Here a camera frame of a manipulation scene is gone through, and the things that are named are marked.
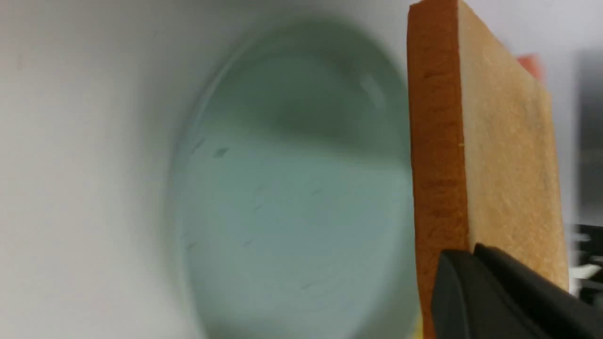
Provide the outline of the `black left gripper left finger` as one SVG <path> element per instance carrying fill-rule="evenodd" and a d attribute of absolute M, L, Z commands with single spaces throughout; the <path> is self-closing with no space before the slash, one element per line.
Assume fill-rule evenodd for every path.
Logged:
<path fill-rule="evenodd" d="M 431 313 L 438 339 L 533 337 L 496 290 L 485 266 L 466 251 L 440 253 Z"/>

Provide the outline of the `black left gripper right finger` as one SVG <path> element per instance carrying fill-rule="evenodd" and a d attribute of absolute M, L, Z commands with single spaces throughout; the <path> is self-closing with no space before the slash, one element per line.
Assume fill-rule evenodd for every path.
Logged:
<path fill-rule="evenodd" d="M 502 284 L 506 293 L 552 339 L 601 339 L 602 312 L 501 249 L 477 244 L 474 255 Z"/>

